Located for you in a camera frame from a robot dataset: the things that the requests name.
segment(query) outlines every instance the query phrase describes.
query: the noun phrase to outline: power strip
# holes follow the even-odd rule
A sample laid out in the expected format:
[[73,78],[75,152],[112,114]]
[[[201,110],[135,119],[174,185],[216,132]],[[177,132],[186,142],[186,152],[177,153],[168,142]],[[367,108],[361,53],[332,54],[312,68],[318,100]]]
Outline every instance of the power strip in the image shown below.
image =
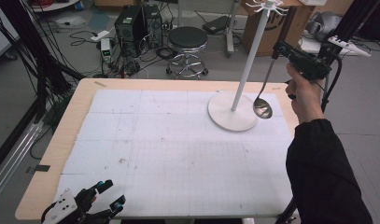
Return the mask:
[[329,38],[329,42],[331,42],[332,44],[334,45],[337,45],[343,49],[347,49],[347,50],[350,50],[350,51],[353,51],[353,52],[356,52],[360,55],[363,55],[363,56],[367,56],[367,57],[371,57],[371,54],[362,50],[362,49],[359,49],[358,47],[356,47],[355,44],[353,43],[346,43],[344,42],[343,40],[340,40],[338,39],[337,36],[332,36]]
[[102,31],[99,34],[97,34],[97,36],[91,37],[91,40],[98,41],[98,40],[100,40],[101,38],[103,38],[104,36],[106,36],[108,34],[110,34],[110,32],[108,32],[108,31]]

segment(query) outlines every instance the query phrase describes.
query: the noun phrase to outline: white paper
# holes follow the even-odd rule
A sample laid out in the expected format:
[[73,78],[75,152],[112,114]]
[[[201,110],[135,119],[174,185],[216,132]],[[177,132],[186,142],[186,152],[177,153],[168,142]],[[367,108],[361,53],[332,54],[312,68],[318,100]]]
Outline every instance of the white paper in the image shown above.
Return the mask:
[[[98,91],[64,166],[57,198],[98,181],[114,187],[92,212],[124,194],[118,217],[243,217],[281,213],[291,199],[285,160],[291,142],[274,115],[243,133],[219,128],[207,103],[218,92]],[[255,99],[257,93],[247,94]]]

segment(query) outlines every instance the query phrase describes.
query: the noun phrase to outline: person's arm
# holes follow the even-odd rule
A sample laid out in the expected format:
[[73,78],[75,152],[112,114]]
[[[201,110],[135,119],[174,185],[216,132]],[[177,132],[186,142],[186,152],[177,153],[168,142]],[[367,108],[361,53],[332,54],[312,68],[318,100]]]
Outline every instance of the person's arm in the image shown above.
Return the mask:
[[302,223],[373,223],[345,155],[320,107],[320,83],[311,83],[290,64],[286,92],[300,125],[286,167]]

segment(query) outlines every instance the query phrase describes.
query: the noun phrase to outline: hand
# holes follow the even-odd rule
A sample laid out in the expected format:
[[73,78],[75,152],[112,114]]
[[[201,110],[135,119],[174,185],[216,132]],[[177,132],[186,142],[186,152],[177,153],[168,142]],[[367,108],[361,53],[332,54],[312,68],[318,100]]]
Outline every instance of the hand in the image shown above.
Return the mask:
[[289,85],[286,87],[288,95],[296,95],[291,101],[292,109],[298,117],[298,121],[310,122],[313,119],[324,119],[324,114],[320,106],[321,80],[312,83],[301,76],[300,72],[291,64],[286,66],[289,75],[292,77]]

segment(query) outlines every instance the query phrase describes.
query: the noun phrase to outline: computer tower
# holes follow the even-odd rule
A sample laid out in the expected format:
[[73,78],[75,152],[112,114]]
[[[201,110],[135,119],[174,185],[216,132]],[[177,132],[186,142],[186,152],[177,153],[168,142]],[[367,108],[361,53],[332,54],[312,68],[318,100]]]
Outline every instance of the computer tower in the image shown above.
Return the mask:
[[119,42],[138,44],[146,36],[146,27],[140,6],[124,6],[114,25]]
[[122,42],[120,48],[123,57],[137,58],[141,54],[139,43]]
[[155,4],[143,6],[146,27],[148,31],[148,45],[152,48],[162,46],[162,16]]

